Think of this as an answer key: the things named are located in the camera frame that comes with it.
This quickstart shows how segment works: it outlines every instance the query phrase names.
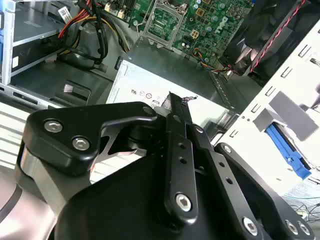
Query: blue plastic clip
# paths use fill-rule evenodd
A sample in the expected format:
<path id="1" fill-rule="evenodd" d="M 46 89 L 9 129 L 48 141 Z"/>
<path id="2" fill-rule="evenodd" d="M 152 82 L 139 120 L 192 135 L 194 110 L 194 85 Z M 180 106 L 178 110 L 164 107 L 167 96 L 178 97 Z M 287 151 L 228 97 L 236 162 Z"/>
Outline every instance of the blue plastic clip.
<path id="1" fill-rule="evenodd" d="M 276 147 L 279 149 L 285 161 L 292 167 L 294 172 L 303 180 L 311 175 L 311 172 L 304 166 L 304 160 L 300 153 L 290 147 L 286 140 L 282 137 L 276 127 L 271 124 L 265 132 L 270 136 Z"/>

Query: cooling fan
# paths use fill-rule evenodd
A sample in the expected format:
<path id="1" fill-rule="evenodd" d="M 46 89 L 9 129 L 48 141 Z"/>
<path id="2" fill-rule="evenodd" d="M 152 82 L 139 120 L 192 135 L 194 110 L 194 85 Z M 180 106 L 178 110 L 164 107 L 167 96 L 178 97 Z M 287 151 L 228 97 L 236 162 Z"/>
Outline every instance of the cooling fan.
<path id="1" fill-rule="evenodd" d="M 264 85 L 319 19 L 319 0 L 256 1 L 219 60 Z"/>

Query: gray plastic part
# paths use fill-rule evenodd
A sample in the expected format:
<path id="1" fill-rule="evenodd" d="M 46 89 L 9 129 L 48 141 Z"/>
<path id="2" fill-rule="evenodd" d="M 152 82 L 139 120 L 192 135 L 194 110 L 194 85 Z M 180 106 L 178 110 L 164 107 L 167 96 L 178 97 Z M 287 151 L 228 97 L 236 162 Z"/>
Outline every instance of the gray plastic part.
<path id="1" fill-rule="evenodd" d="M 278 114 L 266 108 L 253 120 L 259 132 L 265 131 L 273 122 L 285 124 L 285 121 Z"/>
<path id="2" fill-rule="evenodd" d="M 284 120 L 300 141 L 311 136 L 319 126 L 283 92 L 279 92 L 270 106 Z"/>

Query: red wire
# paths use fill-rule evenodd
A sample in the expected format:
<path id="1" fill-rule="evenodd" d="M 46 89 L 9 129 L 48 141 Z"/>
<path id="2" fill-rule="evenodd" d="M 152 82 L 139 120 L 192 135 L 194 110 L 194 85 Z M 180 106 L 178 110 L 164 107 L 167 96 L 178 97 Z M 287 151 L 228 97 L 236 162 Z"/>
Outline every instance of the red wire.
<path id="1" fill-rule="evenodd" d="M 255 62 L 254 65 L 251 66 L 250 69 L 250 73 L 253 72 L 253 70 L 258 66 L 259 62 L 261 61 L 261 59 L 264 57 L 264 55 L 266 54 L 267 50 L 271 47 L 271 45 L 273 44 L 273 42 L 275 41 L 275 39 L 280 35 L 280 33 L 282 32 L 282 30 L 288 26 L 288 24 L 290 23 L 291 19 L 297 14 L 297 12 L 299 11 L 299 9 L 305 4 L 306 0 L 302 0 L 302 2 L 296 7 L 295 11 L 292 13 L 292 15 L 287 19 L 287 21 L 283 24 L 282 27 L 279 28 L 278 32 L 276 33 L 276 35 L 274 35 L 274 37 L 271 39 L 271 41 L 269 42 L 269 44 L 264 48 L 262 54 L 260 55 L 259 59 Z"/>
<path id="2" fill-rule="evenodd" d="M 91 5 L 90 5 L 90 1 L 91 1 L 91 0 L 87 0 L 87 1 L 86 1 L 86 5 L 91 6 Z M 61 30 L 61 32 L 60 32 L 59 35 L 58 35 L 58 38 L 60 39 L 60 38 L 63 37 L 63 35 L 65 34 L 66 29 L 67 29 L 73 22 L 76 22 L 76 21 L 78 21 L 78 20 L 81 20 L 81 19 L 85 18 L 87 15 L 88 15 L 88 13 L 85 12 L 84 9 L 82 9 L 82 10 L 78 13 L 77 16 L 75 16 L 74 18 L 72 18 L 66 25 L 64 25 L 63 29 Z"/>

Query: label sticker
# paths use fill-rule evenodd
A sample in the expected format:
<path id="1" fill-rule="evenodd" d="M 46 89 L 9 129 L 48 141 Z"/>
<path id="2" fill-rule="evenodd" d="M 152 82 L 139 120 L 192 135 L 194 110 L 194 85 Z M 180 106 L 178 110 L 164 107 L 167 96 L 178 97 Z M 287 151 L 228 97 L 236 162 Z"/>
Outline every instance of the label sticker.
<path id="1" fill-rule="evenodd" d="M 64 6 L 63 8 L 60 8 L 58 12 L 65 24 L 67 24 L 72 19 L 72 16 L 66 6 Z"/>
<path id="2" fill-rule="evenodd" d="M 15 67 L 18 67 L 19 65 L 19 56 L 15 56 L 12 58 L 12 68 L 14 69 Z"/>

